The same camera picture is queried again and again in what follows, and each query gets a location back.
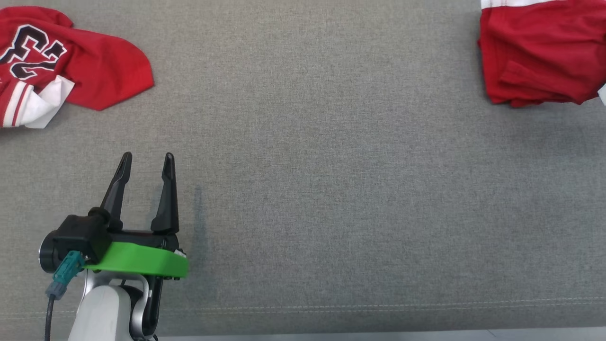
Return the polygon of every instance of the green panel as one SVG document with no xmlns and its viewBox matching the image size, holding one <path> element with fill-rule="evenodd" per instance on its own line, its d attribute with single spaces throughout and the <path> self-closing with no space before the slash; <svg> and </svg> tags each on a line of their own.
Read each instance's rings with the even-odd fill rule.
<svg viewBox="0 0 606 341">
<path fill-rule="evenodd" d="M 115 241 L 99 264 L 84 268 L 183 278 L 187 276 L 189 261 L 167 250 Z"/>
</svg>

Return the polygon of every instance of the black cable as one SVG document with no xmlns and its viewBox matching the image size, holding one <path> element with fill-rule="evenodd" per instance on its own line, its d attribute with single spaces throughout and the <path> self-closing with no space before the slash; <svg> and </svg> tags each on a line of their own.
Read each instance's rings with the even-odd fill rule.
<svg viewBox="0 0 606 341">
<path fill-rule="evenodd" d="M 46 308 L 46 326 L 44 327 L 44 341 L 50 341 L 50 322 L 53 319 L 53 306 L 55 305 L 55 295 L 48 296 L 48 307 Z"/>
</svg>

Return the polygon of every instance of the teal connector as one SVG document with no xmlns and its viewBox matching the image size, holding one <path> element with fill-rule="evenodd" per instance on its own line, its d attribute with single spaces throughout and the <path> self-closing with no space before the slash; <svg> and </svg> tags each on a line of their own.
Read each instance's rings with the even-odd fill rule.
<svg viewBox="0 0 606 341">
<path fill-rule="evenodd" d="M 67 285 L 82 271 L 85 264 L 82 253 L 70 251 L 53 274 L 53 283 L 46 289 L 46 296 L 53 295 L 57 301 L 60 300 L 67 290 Z"/>
</svg>

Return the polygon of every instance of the red garment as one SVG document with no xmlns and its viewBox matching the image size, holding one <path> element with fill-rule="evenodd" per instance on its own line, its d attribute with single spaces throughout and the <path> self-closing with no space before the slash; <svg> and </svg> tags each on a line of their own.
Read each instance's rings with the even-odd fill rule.
<svg viewBox="0 0 606 341">
<path fill-rule="evenodd" d="M 513 107 L 581 104 L 606 83 L 606 1 L 482 0 L 485 86 Z"/>
<path fill-rule="evenodd" d="M 153 86 L 150 63 L 137 47 L 72 25 L 63 13 L 49 8 L 0 10 L 0 126 L 10 118 L 15 126 L 26 102 L 54 81 L 58 85 L 47 94 L 51 102 L 61 102 L 55 95 L 61 88 L 71 88 L 72 81 L 67 102 L 95 110 Z"/>
</svg>

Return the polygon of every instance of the white stripe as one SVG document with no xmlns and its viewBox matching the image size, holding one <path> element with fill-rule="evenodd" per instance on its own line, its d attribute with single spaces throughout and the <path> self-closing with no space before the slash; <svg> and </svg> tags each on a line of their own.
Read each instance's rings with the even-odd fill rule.
<svg viewBox="0 0 606 341">
<path fill-rule="evenodd" d="M 535 4 L 542 4 L 550 1 L 567 1 L 567 0 L 480 0 L 482 9 L 490 7 L 523 7 Z"/>
<path fill-rule="evenodd" d="M 25 89 L 27 84 L 19 81 L 15 86 L 13 94 L 10 96 L 10 101 L 8 101 L 8 105 L 6 106 L 6 113 L 4 113 L 4 122 L 2 122 L 3 127 L 12 127 L 13 126 L 13 118 L 15 117 L 15 110 L 17 109 L 17 105 L 19 104 L 19 99 L 21 98 L 21 94 Z"/>
<path fill-rule="evenodd" d="M 23 113 L 25 112 L 25 108 L 27 107 L 27 101 L 30 98 L 30 95 L 34 91 L 34 86 L 28 85 L 25 88 L 25 94 L 23 95 L 23 100 L 21 100 L 21 107 L 19 107 L 19 112 L 17 113 L 17 120 L 15 121 L 15 127 L 21 125 L 21 120 L 23 119 Z"/>
</svg>

